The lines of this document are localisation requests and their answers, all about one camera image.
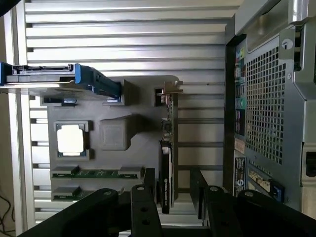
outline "mesh panel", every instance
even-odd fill
[[[286,64],[279,64],[278,47],[246,66],[246,146],[282,164]]]

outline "label sticker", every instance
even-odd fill
[[[242,153],[243,155],[245,154],[245,142],[235,138],[235,150],[239,151],[240,153]]]
[[[234,165],[234,196],[245,189],[246,158],[236,157]]]

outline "circuit board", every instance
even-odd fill
[[[119,174],[118,170],[83,169],[73,174],[52,174],[52,178],[138,179],[137,174]]]
[[[67,195],[54,195],[53,200],[54,201],[79,201],[80,199],[90,195],[94,191],[80,191],[77,194],[74,194],[72,196]]]

